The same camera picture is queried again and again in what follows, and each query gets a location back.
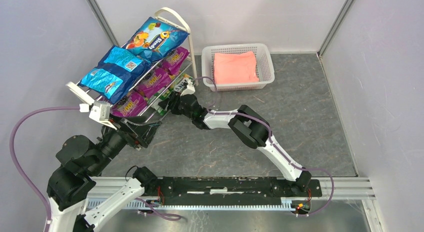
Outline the green candy bag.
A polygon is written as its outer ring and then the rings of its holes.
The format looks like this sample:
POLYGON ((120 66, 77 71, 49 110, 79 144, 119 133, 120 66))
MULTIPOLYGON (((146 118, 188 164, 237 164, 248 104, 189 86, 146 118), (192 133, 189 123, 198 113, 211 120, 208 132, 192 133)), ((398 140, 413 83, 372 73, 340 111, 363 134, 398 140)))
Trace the green candy bag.
POLYGON ((186 73, 182 73, 170 86, 173 91, 182 92, 187 88, 189 81, 193 81, 194 78, 186 73))
POLYGON ((168 88, 162 88, 156 93, 154 93, 150 98, 147 99, 147 104, 152 104, 152 108, 157 111, 159 115, 164 115, 166 113, 165 109, 163 109, 159 103, 165 101, 169 98, 170 94, 172 92, 172 89, 168 88))

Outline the purple candy bag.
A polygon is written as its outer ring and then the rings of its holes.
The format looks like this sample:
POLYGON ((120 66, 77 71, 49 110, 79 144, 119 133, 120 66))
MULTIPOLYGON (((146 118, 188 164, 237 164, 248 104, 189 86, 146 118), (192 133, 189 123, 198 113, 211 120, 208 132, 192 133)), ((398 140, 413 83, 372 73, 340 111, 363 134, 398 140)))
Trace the purple candy bag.
POLYGON ((145 98, 137 91, 131 91, 110 109, 117 117, 136 117, 147 106, 145 98))
POLYGON ((161 63, 160 67, 169 75, 177 75, 180 67, 190 52, 184 47, 177 47, 161 63))
POLYGON ((162 88, 171 83, 170 75, 163 68, 156 68, 147 80, 143 80, 135 87, 135 90, 146 98, 151 98, 162 88))

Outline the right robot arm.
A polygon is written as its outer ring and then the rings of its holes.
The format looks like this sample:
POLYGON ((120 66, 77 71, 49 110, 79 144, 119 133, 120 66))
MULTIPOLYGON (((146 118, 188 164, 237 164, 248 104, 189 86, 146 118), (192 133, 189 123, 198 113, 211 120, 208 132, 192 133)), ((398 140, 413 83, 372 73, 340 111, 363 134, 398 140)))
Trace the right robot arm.
POLYGON ((198 129, 230 129, 247 147, 262 152, 291 183, 293 191, 305 192, 312 178, 277 142, 269 123, 247 105, 231 111, 208 110, 194 94, 173 92, 159 106, 175 115, 184 115, 198 129))

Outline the blue candy bag with fruits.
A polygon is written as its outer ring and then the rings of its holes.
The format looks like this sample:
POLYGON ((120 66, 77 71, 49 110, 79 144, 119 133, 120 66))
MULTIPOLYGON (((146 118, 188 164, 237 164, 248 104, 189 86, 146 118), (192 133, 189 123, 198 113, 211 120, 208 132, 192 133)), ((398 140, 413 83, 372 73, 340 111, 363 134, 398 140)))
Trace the blue candy bag with fruits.
POLYGON ((123 47, 153 63, 179 47, 188 36, 186 31, 149 17, 123 47))

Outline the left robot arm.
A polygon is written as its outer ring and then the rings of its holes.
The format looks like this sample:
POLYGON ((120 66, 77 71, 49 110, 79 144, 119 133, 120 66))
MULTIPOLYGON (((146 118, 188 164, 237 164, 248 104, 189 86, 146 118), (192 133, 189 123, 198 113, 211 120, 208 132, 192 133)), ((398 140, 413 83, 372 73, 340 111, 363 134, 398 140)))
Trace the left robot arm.
POLYGON ((148 147, 161 122, 138 123, 137 118, 111 129, 95 144, 84 135, 69 138, 56 154, 60 167, 49 178, 50 218, 46 231, 100 231, 129 202, 157 189, 157 176, 137 168, 132 177, 96 208, 84 212, 88 193, 98 176, 126 145, 148 147))

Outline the blue candy bag back side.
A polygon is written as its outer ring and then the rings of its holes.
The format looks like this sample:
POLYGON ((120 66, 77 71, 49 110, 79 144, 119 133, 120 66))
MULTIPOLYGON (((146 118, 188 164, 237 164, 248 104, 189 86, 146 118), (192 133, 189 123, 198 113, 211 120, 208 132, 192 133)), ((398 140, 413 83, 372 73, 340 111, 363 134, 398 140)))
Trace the blue candy bag back side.
POLYGON ((113 46, 98 65, 81 79, 80 84, 98 92, 111 104, 115 104, 150 67, 150 62, 126 49, 113 46))

